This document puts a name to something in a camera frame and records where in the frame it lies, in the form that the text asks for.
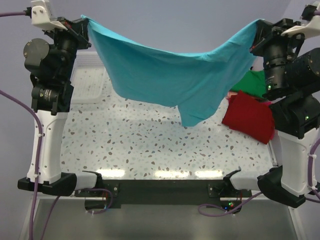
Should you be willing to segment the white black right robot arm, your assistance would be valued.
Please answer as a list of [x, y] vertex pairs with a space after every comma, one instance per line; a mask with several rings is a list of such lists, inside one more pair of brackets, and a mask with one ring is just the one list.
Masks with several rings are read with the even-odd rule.
[[257, 22], [250, 52], [263, 57], [265, 97], [272, 101], [282, 162], [268, 172], [235, 170], [227, 174], [222, 185], [227, 196], [256, 190], [270, 200], [297, 208], [307, 194], [318, 191], [313, 163], [320, 142], [320, 103], [313, 94], [320, 89], [320, 50], [300, 54], [300, 49], [306, 39], [319, 34], [316, 17], [306, 25], [288, 18]]

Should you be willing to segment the turquoise t shirt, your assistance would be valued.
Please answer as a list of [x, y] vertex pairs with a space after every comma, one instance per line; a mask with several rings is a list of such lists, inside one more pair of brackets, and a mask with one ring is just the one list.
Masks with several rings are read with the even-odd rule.
[[211, 51], [176, 53], [145, 46], [88, 19], [90, 40], [114, 91], [128, 100], [177, 107], [185, 127], [214, 115], [249, 71], [257, 26], [257, 20], [249, 23]]

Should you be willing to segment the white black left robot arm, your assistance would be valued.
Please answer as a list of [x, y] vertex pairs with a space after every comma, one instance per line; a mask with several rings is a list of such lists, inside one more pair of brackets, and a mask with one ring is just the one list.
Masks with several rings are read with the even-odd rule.
[[61, 28], [44, 30], [50, 44], [34, 38], [23, 49], [24, 67], [32, 83], [31, 113], [35, 116], [32, 160], [26, 177], [17, 182], [25, 191], [51, 196], [70, 196], [84, 190], [99, 196], [104, 190], [101, 174], [93, 171], [66, 173], [61, 170], [63, 131], [70, 111], [74, 87], [71, 76], [79, 50], [91, 47], [88, 19], [58, 18]]

